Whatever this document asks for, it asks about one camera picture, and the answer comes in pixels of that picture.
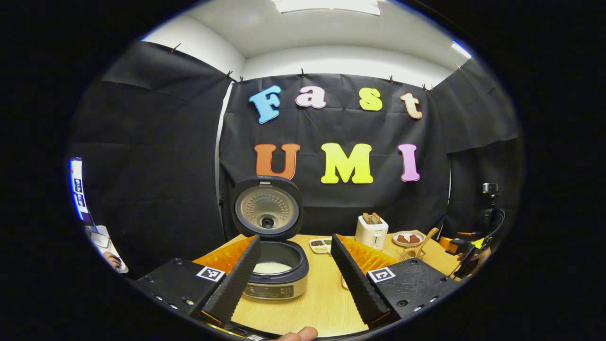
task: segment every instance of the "computer screen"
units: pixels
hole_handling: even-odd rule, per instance
[[[76,157],[70,159],[70,187],[72,189],[72,199],[74,209],[78,218],[88,226],[91,226],[93,232],[97,232],[93,217],[84,198],[84,182],[82,180],[82,158]]]

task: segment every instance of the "foam letter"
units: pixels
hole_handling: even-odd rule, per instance
[[[360,89],[360,105],[364,110],[379,111],[383,107],[383,102],[379,99],[381,93],[379,90],[371,87]]]
[[[405,95],[400,96],[400,100],[404,101],[406,105],[406,111],[412,118],[416,118],[417,120],[423,117],[423,113],[416,110],[415,104],[419,104],[419,100],[413,97],[411,93],[407,93]]]
[[[299,90],[301,95],[297,96],[295,102],[302,107],[312,106],[321,109],[326,106],[324,95],[326,92],[319,86],[304,86]]]
[[[402,162],[404,164],[404,173],[402,181],[417,181],[421,178],[416,172],[415,150],[414,144],[400,144],[398,149],[402,152]]]
[[[276,93],[281,93],[282,89],[279,86],[271,86],[255,95],[252,95],[248,101],[253,102],[259,112],[259,123],[263,124],[269,120],[272,120],[280,114],[279,111],[274,110],[271,106],[276,108],[280,105],[280,99],[276,96]]]
[[[276,150],[273,144],[257,144],[255,152],[257,152],[257,175],[265,177],[282,177],[292,179],[295,175],[297,151],[301,147],[296,143],[287,143],[282,145],[282,150],[285,153],[284,171],[282,173],[274,173],[271,171],[271,155]]]
[[[353,170],[353,183],[372,183],[373,177],[370,176],[370,160],[368,156],[372,147],[368,144],[359,143],[353,146],[349,157],[345,155],[343,149],[338,143],[325,143],[322,150],[326,153],[326,171],[321,178],[322,183],[337,183],[339,178],[335,174],[335,169],[346,183]]]

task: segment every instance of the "table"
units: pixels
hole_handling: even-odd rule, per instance
[[[405,248],[394,243],[392,236],[393,234],[387,235],[383,253],[396,258]],[[330,236],[299,234],[289,239],[303,247],[309,261],[307,290],[303,295],[291,300],[259,300],[242,295],[231,320],[280,335],[297,332],[305,326],[316,328],[319,337],[368,330],[360,318],[350,291],[341,285],[341,272],[332,256],[315,254],[309,246],[311,239],[327,237]],[[218,249],[244,238],[239,235]],[[450,275],[459,264],[456,256],[446,253],[433,239],[425,244],[423,250],[425,254],[422,260],[445,275]]]

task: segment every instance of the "blue letter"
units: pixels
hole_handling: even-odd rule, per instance
[[[259,123],[263,124],[271,119],[278,117],[279,111],[271,108],[271,105],[276,108],[280,105],[280,100],[275,93],[282,92],[279,86],[272,86],[255,95],[252,95],[248,101],[253,102],[259,112]]]

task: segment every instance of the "black backdrop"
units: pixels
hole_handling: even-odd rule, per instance
[[[216,129],[231,80],[185,53],[133,44],[82,97],[69,155],[87,203],[134,279],[225,242],[215,190]]]
[[[258,110],[248,99],[273,85],[282,89],[277,94],[279,115],[259,124]],[[321,109],[298,106],[295,98],[304,86],[323,88],[327,105]],[[363,87],[379,90],[383,103],[379,111],[362,109],[358,92]],[[420,120],[408,115],[400,99],[405,93],[419,100]],[[219,181],[224,202],[229,202],[237,182],[255,176],[255,145],[276,146],[271,159],[274,172],[284,168],[283,144],[301,146],[292,181],[303,196],[303,234],[353,235],[362,212],[377,212],[389,224],[389,232],[418,229],[427,233],[432,227],[440,228],[445,216],[442,235],[477,231],[485,182],[499,184],[499,204],[511,217],[518,205],[524,178],[522,162],[515,161],[522,156],[519,123],[504,89],[475,59],[431,91],[352,75],[251,79],[234,84],[223,122]],[[321,183],[324,143],[338,143],[346,155],[355,144],[369,144],[373,182]],[[400,180],[402,154],[397,146],[403,143],[417,147],[418,181]],[[230,223],[229,209],[223,206],[224,226],[226,236],[233,238],[238,232]],[[510,226],[508,221],[503,230]]]
[[[252,95],[278,85],[282,92],[277,118],[259,124]],[[304,86],[319,86],[326,91],[327,105],[321,109],[299,107],[295,98]],[[379,111],[362,110],[358,92],[363,87],[379,90],[383,107]],[[406,112],[400,96],[411,93],[419,100],[424,116],[414,120]],[[362,212],[376,212],[390,225],[390,231],[420,229],[429,231],[439,224],[448,199],[448,160],[444,152],[439,119],[429,94],[408,84],[351,75],[274,76],[252,79],[233,86],[225,111],[219,143],[221,188],[224,201],[237,182],[254,177],[257,144],[278,148],[271,159],[274,172],[284,169],[280,147],[297,143],[296,172],[292,181],[301,191],[305,214],[301,233],[330,235],[355,234]],[[342,179],[324,184],[326,156],[324,143],[338,143],[349,156],[354,145],[369,144],[370,173],[373,182],[354,184]],[[399,144],[414,144],[418,181],[401,180],[402,154]],[[224,219],[226,233],[235,230]]]

